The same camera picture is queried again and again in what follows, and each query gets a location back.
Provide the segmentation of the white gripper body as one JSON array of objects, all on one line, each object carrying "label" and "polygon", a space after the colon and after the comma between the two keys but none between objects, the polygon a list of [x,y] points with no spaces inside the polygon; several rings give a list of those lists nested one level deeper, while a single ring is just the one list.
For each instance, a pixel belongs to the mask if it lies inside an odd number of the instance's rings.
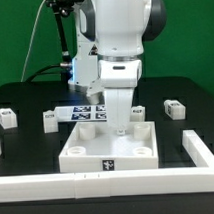
[{"label": "white gripper body", "polygon": [[134,88],[142,75],[141,60],[100,60],[98,65],[105,98],[106,121],[113,129],[127,128],[130,123]]}]

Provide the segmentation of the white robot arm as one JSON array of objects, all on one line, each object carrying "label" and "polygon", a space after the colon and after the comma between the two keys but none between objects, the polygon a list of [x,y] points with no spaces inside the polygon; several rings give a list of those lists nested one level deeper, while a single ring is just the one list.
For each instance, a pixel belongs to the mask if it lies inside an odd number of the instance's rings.
[{"label": "white robot arm", "polygon": [[162,0],[69,0],[76,18],[77,54],[70,85],[92,104],[103,95],[106,122],[122,135],[130,124],[134,88],[142,75],[143,43],[166,24]]}]

